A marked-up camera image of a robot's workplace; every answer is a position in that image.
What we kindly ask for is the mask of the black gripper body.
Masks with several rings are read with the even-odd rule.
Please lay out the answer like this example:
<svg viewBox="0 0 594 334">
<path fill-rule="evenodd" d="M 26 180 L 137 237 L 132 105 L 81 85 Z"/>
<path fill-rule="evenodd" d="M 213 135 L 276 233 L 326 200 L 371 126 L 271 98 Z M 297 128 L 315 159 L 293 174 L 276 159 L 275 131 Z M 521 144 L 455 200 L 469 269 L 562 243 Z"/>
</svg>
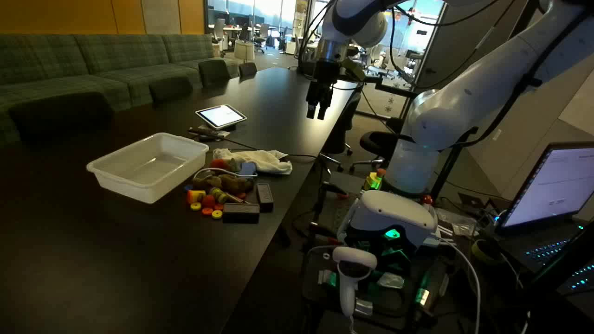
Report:
<svg viewBox="0 0 594 334">
<path fill-rule="evenodd" d="M 328 103 L 330 85 L 338 79 L 341 46 L 336 40 L 321 38 L 315 53 L 313 77 L 308 87 L 312 107 Z"/>
</svg>

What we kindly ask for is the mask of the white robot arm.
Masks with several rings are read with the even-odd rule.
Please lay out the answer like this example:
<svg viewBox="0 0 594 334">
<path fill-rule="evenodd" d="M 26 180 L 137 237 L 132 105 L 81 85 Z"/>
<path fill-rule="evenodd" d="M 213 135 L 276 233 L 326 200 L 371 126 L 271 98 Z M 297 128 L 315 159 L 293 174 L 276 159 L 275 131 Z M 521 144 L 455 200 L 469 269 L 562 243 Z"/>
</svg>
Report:
<svg viewBox="0 0 594 334">
<path fill-rule="evenodd" d="M 386 31 L 380 13 L 401 0 L 332 0 L 323 18 L 317 64 L 306 92 L 310 118 L 323 118 L 332 100 L 339 64 L 351 40 L 375 46 Z M 423 192 L 436 170 L 440 152 L 482 122 L 512 96 L 514 89 L 573 22 L 592 13 L 590 0 L 547 0 L 544 14 L 479 57 L 440 89 L 419 92 L 404 116 L 384 180 L 403 192 Z"/>
</svg>

